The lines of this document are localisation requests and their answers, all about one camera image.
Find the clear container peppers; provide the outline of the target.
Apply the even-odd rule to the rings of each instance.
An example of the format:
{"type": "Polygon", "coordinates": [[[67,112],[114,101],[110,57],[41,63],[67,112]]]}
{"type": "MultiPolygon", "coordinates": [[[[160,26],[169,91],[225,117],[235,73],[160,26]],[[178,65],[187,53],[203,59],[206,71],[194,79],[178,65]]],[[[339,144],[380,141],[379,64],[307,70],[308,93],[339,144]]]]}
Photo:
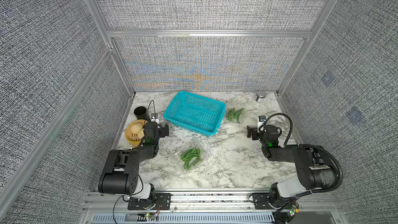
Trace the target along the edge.
{"type": "Polygon", "coordinates": [[[231,123],[242,123],[245,117],[245,109],[242,108],[235,108],[235,107],[227,107],[225,113],[225,120],[226,122],[231,123]]]}

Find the clear container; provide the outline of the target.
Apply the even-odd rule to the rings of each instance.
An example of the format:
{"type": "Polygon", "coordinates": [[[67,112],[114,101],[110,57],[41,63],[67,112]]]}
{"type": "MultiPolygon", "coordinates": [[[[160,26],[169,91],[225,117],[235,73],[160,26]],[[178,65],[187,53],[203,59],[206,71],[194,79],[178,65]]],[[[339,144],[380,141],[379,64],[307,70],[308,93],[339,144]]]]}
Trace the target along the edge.
{"type": "Polygon", "coordinates": [[[207,159],[207,151],[199,143],[185,145],[175,154],[176,162],[182,172],[198,169],[207,159]]]}

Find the teal plastic basket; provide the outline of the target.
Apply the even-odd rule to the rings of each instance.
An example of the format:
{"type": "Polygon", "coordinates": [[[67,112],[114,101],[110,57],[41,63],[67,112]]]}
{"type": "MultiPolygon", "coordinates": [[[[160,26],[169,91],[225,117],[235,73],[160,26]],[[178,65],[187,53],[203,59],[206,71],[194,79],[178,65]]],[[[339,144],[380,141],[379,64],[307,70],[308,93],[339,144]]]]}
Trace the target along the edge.
{"type": "Polygon", "coordinates": [[[180,91],[171,100],[163,118],[180,128],[210,137],[217,133],[226,109],[224,102],[180,91]]]}

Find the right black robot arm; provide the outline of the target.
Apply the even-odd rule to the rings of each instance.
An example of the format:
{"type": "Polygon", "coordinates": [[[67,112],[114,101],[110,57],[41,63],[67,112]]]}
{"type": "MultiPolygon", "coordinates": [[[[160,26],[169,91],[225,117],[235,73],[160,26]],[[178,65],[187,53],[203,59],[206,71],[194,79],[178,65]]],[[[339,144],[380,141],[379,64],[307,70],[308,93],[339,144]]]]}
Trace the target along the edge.
{"type": "Polygon", "coordinates": [[[262,153],[267,160],[295,165],[294,176],[273,183],[269,190],[268,203],[279,211],[301,197],[334,191],[343,182],[343,170],[337,159],[322,146],[289,145],[292,131],[293,121],[284,113],[272,114],[267,118],[259,116],[256,128],[247,126],[247,137],[260,142],[262,153]],[[277,116],[283,116],[289,121],[289,130],[283,145],[279,145],[282,129],[268,124],[269,120],[277,116]]]}

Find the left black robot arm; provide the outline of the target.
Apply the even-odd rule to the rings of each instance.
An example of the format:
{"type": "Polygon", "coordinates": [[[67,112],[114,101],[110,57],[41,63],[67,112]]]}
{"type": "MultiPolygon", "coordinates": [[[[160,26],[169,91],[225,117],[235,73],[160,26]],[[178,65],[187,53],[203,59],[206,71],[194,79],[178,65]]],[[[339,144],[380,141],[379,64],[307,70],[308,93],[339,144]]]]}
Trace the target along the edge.
{"type": "Polygon", "coordinates": [[[169,136],[168,124],[148,122],[137,147],[111,150],[98,181],[99,193],[129,197],[129,210],[169,209],[164,202],[171,195],[156,193],[154,185],[145,183],[139,174],[140,163],[156,157],[160,139],[166,136],[169,136]]]}

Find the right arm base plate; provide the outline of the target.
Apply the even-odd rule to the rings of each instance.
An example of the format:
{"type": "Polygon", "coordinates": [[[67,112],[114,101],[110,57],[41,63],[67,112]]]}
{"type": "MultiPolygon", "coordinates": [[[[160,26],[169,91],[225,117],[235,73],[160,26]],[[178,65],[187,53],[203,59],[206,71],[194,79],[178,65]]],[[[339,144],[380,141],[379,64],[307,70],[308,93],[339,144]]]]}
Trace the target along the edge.
{"type": "Polygon", "coordinates": [[[270,204],[268,193],[253,193],[248,201],[254,204],[256,210],[277,209],[270,204]]]}

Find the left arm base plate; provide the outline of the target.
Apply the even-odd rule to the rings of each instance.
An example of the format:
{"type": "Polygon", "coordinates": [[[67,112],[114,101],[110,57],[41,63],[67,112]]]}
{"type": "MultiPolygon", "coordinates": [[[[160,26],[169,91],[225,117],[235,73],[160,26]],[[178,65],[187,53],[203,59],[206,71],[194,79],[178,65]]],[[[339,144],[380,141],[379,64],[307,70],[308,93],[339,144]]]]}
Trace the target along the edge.
{"type": "Polygon", "coordinates": [[[169,210],[171,204],[171,194],[155,193],[147,199],[130,197],[127,209],[130,211],[155,211],[169,210]]]}

